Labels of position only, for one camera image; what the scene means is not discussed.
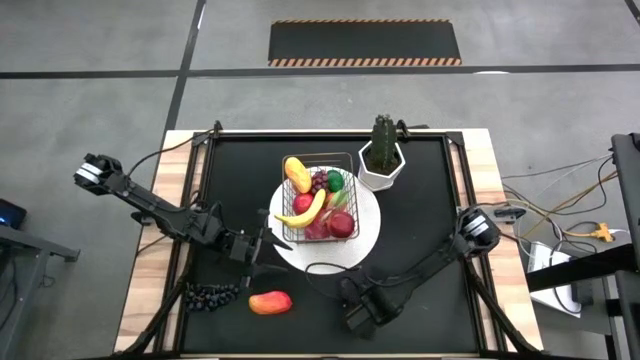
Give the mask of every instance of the mango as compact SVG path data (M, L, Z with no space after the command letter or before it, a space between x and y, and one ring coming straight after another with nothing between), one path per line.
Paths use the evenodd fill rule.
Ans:
M287 293L271 291L249 298L249 308L258 315L275 315L291 309L293 302Z
M311 190L311 174L297 157L287 158L284 162L284 173L301 194L306 194Z

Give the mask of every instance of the yellow banana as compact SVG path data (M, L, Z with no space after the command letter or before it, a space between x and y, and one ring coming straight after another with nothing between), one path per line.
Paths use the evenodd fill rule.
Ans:
M322 205L324 204L324 198L326 194L327 193L324 191L324 189L318 190L316 196L313 197L313 202L311 203L309 210L307 210L303 214L300 214L298 216L275 215L275 217L290 228L303 228L311 224L316 215L318 215L318 212L320 212L320 209L322 209Z

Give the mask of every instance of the white round plate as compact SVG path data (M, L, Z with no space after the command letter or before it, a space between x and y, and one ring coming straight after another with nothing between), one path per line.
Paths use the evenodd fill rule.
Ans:
M358 201L358 218L360 233L357 237L346 241L294 243L285 241L282 236L282 222L273 214L282 214L282 184L278 186L271 197L269 205L269 227L278 239L283 240L293 250L286 250L276 246L276 251L291 266L304 271L314 262L328 262L350 268L364 260L378 240L380 232L380 206L371 190L367 189L357 177L356 197ZM343 270L326 265L317 265L309 268L309 273L327 275L339 273Z

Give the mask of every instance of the cactus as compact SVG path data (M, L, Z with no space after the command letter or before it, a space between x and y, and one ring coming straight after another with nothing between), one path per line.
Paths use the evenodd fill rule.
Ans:
M396 127L389 115L378 115L371 132L371 147L366 154L369 171L388 175L398 166Z

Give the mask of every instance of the hexagonal pot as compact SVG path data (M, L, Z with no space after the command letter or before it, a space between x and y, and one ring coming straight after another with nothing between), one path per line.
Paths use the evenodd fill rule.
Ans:
M396 152L398 157L400 158L400 164L398 167L389 175L381 175L375 172L367 170L367 165L364 161L364 153L371 146L371 141L369 141L360 151L358 151L358 157L360 157L360 169L358 169L358 179L371 191L381 191L387 190L393 185L394 180L402 171L404 167L404 155L402 155L402 150L400 150L400 146L396 143Z

